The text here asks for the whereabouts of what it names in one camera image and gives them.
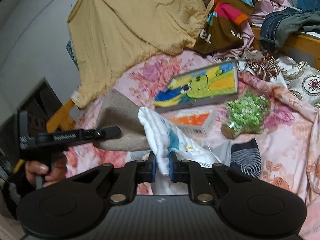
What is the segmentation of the person's left hand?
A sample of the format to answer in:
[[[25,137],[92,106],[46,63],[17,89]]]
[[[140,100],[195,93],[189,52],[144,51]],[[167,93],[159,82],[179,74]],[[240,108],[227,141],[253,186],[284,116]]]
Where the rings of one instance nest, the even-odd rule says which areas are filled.
[[[55,168],[49,170],[49,167],[39,161],[25,162],[25,175],[29,183],[36,184],[36,176],[44,176],[44,187],[57,183],[66,177],[67,157],[62,153],[54,162]]]

